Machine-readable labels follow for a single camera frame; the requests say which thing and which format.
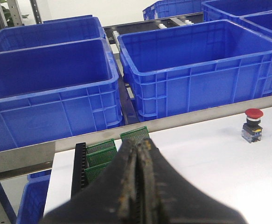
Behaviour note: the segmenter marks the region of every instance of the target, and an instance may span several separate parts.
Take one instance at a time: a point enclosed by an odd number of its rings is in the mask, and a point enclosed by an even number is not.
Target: crate stack
[[[118,77],[96,17],[0,30],[0,151],[120,126]]]
[[[204,21],[228,19],[272,38],[272,0],[210,0],[202,9]]]
[[[203,0],[160,0],[143,10],[144,20],[201,12]]]

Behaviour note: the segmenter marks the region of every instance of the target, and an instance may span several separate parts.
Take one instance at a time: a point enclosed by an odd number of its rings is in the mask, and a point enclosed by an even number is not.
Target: white table surface
[[[272,107],[263,138],[241,137],[245,114],[150,133],[169,163],[199,190],[238,210],[249,224],[272,224]],[[121,141],[115,141],[117,149]],[[45,213],[70,199],[74,150],[56,153]]]

